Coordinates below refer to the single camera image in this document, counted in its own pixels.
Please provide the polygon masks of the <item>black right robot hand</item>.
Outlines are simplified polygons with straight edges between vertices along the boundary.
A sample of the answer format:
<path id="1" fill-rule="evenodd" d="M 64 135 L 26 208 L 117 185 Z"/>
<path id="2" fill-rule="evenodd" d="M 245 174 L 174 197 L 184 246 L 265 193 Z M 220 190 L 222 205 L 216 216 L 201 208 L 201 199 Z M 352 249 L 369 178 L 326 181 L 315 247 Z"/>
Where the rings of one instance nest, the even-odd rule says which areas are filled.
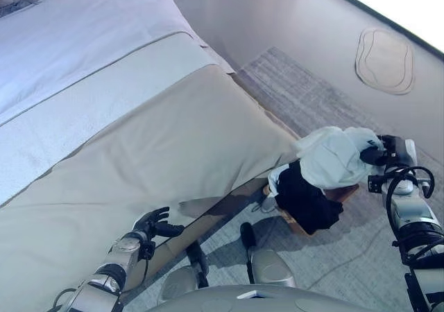
<path id="1" fill-rule="evenodd" d="M 393 135 L 377 135 L 382 143 L 382 148 L 372 145 L 360 152 L 360 160 L 373 166 L 385 166 L 391 163 L 397 156 L 397 139 Z"/>

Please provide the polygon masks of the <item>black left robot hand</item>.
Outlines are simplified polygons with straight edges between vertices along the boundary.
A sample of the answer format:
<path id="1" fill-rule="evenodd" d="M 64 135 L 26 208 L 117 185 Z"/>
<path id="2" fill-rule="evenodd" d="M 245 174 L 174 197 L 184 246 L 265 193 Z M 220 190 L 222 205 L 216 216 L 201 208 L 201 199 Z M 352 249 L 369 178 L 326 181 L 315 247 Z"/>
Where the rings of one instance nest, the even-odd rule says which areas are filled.
<path id="1" fill-rule="evenodd" d="M 134 232 L 143 232 L 149 239 L 156 236 L 174 238 L 180 236 L 185 227 L 168 222 L 169 207 L 163 207 L 144 214 L 133 225 Z"/>

